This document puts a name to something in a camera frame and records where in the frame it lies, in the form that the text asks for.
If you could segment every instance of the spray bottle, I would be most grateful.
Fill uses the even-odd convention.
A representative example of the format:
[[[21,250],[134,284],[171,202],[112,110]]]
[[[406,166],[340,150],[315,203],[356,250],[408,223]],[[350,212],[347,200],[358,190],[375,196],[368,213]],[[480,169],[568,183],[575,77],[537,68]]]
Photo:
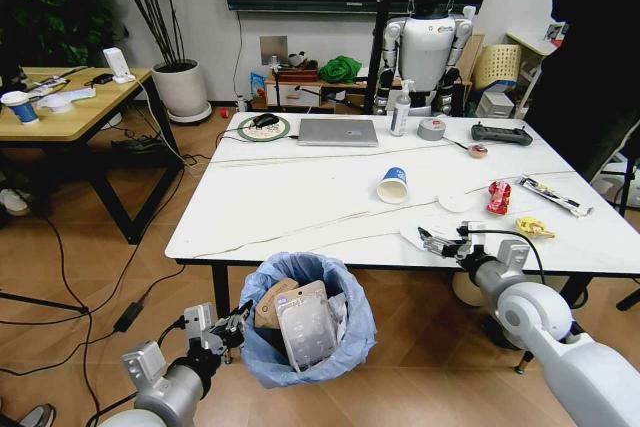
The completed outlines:
[[[391,119],[391,135],[400,137],[404,135],[407,126],[407,117],[409,117],[409,108],[411,108],[411,97],[409,97],[409,88],[413,87],[413,80],[402,81],[402,95],[396,100],[396,107],[393,109],[393,117]]]

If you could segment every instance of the white table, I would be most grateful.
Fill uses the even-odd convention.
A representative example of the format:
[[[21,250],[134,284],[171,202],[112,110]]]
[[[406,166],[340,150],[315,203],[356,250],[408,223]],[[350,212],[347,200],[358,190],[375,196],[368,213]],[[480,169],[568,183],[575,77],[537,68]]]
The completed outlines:
[[[527,70],[525,68],[524,62],[520,68],[520,75],[529,82],[529,85],[527,86],[527,90],[520,100],[520,103],[516,107],[516,116],[524,117],[524,114],[526,113],[524,111],[524,106],[526,105],[533,88],[542,74],[542,61],[546,56],[553,54],[557,47],[550,40],[545,39],[543,34],[539,33],[507,32],[507,36],[537,54],[540,59],[540,61],[537,62],[531,70]]]
[[[236,114],[229,128],[253,115]],[[304,114],[278,115],[291,123],[290,134],[298,133]],[[557,237],[534,242],[547,273],[570,276],[563,290],[570,304],[594,276],[640,275],[640,236],[530,127],[530,146],[488,143],[488,156],[476,160],[445,140],[419,138],[419,118],[409,118],[403,137],[388,133],[389,117],[357,118],[373,120],[379,147],[299,146],[288,138],[269,143],[222,140],[165,251],[181,264],[212,266],[219,315],[229,309],[227,266],[257,265],[281,251],[312,251],[341,259],[350,268],[460,270],[452,259],[419,250],[399,231],[417,225],[455,227],[463,220],[508,230],[523,215],[544,221]],[[470,127],[477,119],[445,122],[449,139],[474,143]],[[513,119],[483,122],[523,125]],[[381,202],[375,192],[392,166],[407,173],[409,197],[400,205]],[[574,217],[517,185],[522,174],[594,206],[594,213]],[[513,187],[504,217],[485,210],[487,186],[497,179]],[[439,205],[436,195],[452,190],[468,192],[471,210],[453,214]],[[487,249],[496,253],[501,237],[488,237]],[[526,267],[537,270],[533,255]]]

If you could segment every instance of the green cloth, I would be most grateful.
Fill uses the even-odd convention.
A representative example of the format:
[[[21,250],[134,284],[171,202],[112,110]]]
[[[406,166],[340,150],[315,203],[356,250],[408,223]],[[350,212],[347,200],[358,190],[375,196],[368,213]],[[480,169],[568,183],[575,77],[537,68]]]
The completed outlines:
[[[331,84],[339,82],[353,82],[362,64],[351,57],[341,55],[330,60],[320,69],[318,77]]]

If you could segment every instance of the mouse pad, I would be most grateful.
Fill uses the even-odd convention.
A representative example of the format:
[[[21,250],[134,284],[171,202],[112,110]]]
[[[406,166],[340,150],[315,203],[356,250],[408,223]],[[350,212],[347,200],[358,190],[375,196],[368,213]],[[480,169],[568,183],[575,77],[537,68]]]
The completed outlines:
[[[277,124],[267,125],[261,129],[251,125],[253,118],[243,120],[238,125],[238,134],[240,137],[253,142],[267,142],[279,139],[289,134],[289,122],[282,117],[278,117],[280,122]]]

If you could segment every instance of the computer mouse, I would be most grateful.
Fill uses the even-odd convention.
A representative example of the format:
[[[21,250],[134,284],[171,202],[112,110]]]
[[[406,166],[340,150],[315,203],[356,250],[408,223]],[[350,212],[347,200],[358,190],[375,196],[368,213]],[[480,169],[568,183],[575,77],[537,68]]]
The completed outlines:
[[[262,114],[253,118],[253,125],[259,129],[267,125],[273,125],[280,122],[280,118],[273,114]]]

